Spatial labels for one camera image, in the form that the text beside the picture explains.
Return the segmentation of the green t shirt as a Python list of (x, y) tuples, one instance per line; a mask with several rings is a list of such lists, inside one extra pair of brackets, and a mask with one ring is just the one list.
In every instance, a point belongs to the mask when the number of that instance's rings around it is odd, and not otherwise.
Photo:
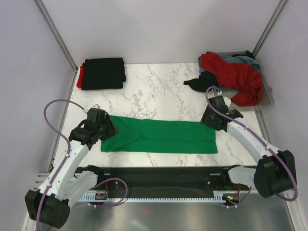
[(192, 121), (111, 116), (119, 132), (101, 144), (102, 152), (216, 154), (216, 132)]

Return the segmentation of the clear plastic bin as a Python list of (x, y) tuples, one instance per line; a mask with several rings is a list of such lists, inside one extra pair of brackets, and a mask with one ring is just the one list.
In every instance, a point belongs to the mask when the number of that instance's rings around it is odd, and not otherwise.
[[(226, 56), (235, 56), (235, 55), (239, 55), (239, 56), (247, 56), (247, 57), (251, 57), (256, 59), (255, 55), (253, 55), (250, 51), (230, 51), (230, 52), (218, 52), (219, 56), (222, 55), (226, 55)], [(265, 77), (263, 77), (262, 80), (262, 85), (263, 85), (263, 89), (262, 89), (262, 100), (260, 101), (259, 104), (256, 104), (254, 106), (238, 106), (235, 103), (231, 103), (229, 106), (229, 109), (236, 109), (239, 111), (255, 111), (255, 110), (262, 110), (265, 107), (271, 106), (274, 103), (272, 94), (271, 94), (271, 88), (269, 87), (268, 83), (265, 80)]]

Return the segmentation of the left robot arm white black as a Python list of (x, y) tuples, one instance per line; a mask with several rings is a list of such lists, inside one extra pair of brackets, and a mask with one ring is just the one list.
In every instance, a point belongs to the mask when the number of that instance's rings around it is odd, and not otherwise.
[(70, 132), (67, 150), (50, 175), (37, 190), (29, 190), (25, 195), (30, 219), (59, 229), (87, 190), (104, 187), (106, 178), (98, 173), (97, 167), (84, 170), (76, 179), (73, 175), (97, 141), (106, 141), (118, 132), (107, 112), (89, 110), (87, 118)]

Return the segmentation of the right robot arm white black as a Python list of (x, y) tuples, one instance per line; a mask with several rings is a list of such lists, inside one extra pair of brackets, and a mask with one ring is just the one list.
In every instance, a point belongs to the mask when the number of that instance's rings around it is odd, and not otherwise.
[(206, 107), (201, 124), (230, 134), (248, 151), (257, 166), (233, 165), (224, 168), (220, 177), (221, 186), (229, 190), (237, 184), (246, 185), (255, 188), (264, 198), (274, 195), (283, 198), (283, 192), (293, 189), (293, 197), (285, 200), (295, 201), (298, 188), (294, 155), (267, 142), (250, 127), (239, 111), (229, 111), (226, 106), (222, 109), (219, 112)]

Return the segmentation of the black crumpled t shirt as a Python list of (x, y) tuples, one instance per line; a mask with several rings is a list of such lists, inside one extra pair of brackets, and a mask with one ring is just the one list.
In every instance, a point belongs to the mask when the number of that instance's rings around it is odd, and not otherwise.
[(202, 72), (198, 78), (184, 81), (183, 84), (196, 92), (206, 92), (209, 87), (218, 86), (216, 76), (207, 71)]

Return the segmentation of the folded red t shirt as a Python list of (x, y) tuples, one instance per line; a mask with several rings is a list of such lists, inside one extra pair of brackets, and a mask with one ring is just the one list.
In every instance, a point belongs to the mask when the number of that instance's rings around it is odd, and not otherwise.
[(81, 89), (82, 88), (82, 79), (83, 79), (83, 75), (84, 75), (84, 66), (83, 64), (79, 67), (79, 74), (78, 74), (78, 80), (77, 80), (77, 88)]

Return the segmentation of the folded black t shirt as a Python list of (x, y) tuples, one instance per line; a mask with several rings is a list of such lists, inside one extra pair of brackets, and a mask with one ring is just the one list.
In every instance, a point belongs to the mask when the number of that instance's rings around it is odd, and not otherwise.
[(123, 58), (86, 59), (81, 90), (122, 89), (126, 82)]

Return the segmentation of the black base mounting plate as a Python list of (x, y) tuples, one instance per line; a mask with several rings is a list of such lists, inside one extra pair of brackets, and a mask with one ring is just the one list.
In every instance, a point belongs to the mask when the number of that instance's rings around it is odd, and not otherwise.
[(248, 186), (225, 182), (225, 167), (92, 167), (96, 190), (117, 198), (210, 197), (214, 191), (247, 191)]

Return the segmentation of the blue grey t shirt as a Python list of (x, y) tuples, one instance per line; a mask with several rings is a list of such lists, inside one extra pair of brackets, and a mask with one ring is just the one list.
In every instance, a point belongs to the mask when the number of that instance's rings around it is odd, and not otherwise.
[[(252, 55), (244, 55), (244, 54), (235, 54), (235, 55), (220, 55), (221, 58), (223, 58), (228, 63), (244, 63), (248, 64), (252, 67), (253, 71), (258, 71), (261, 73), (261, 64), (259, 61), (257, 61), (254, 56)], [(205, 69), (201, 67), (201, 56), (198, 57), (198, 66), (199, 66), (199, 72), (200, 74), (203, 72), (207, 72)], [(223, 91), (230, 91), (231, 89), (227, 89), (223, 86), (219, 86), (219, 88)]]

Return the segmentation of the left aluminium frame post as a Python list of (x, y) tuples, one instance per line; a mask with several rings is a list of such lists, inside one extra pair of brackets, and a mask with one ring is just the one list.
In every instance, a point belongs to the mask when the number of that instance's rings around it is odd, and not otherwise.
[(76, 72), (77, 71), (77, 65), (75, 61), (73, 60), (72, 55), (70, 54), (62, 36), (60, 35), (52, 17), (50, 16), (45, 4), (42, 0), (33, 0), (33, 3), (37, 7), (40, 15), (42, 16), (44, 22), (46, 23), (48, 29), (50, 30), (52, 36), (56, 40), (58, 46), (60, 47), (63, 55), (65, 56), (66, 60), (68, 61), (70, 67)]

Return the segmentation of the aluminium frame post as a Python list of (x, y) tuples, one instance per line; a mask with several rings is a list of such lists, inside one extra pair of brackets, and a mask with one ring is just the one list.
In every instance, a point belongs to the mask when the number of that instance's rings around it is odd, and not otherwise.
[(278, 5), (276, 6), (273, 14), (271, 15), (267, 25), (265, 26), (259, 40), (257, 41), (252, 54), (257, 57), (258, 53), (260, 52), (262, 46), (264, 45), (266, 39), (268, 38), (269, 34), (271, 33), (272, 29), (274, 28), (275, 24), (277, 23), (280, 15), (282, 14), (283, 10), (285, 9), (289, 0), (280, 0)]
[(75, 61), (73, 60), (72, 55), (70, 54), (62, 36), (60, 35), (52, 17), (50, 16), (45, 4), (42, 0), (33, 0), (33, 3), (37, 7), (40, 15), (42, 16), (44, 22), (46, 23), (48, 29), (50, 30), (52, 36), (56, 40), (58, 46), (60, 47), (63, 55), (65, 56), (66, 60), (68, 61), (70, 67), (76, 72), (77, 71), (77, 65)]

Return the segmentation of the right aluminium frame post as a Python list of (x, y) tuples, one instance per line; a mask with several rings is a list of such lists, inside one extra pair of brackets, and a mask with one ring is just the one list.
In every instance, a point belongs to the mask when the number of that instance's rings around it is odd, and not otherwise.
[(283, 10), (285, 9), (289, 0), (280, 0), (278, 5), (276, 6), (273, 14), (271, 15), (267, 25), (265, 26), (259, 40), (257, 41), (252, 54), (257, 57), (258, 53), (260, 52), (262, 46), (264, 45), (266, 39), (268, 38), (269, 34), (271, 33), (272, 29), (274, 28), (275, 24), (277, 23), (280, 15), (282, 14)]

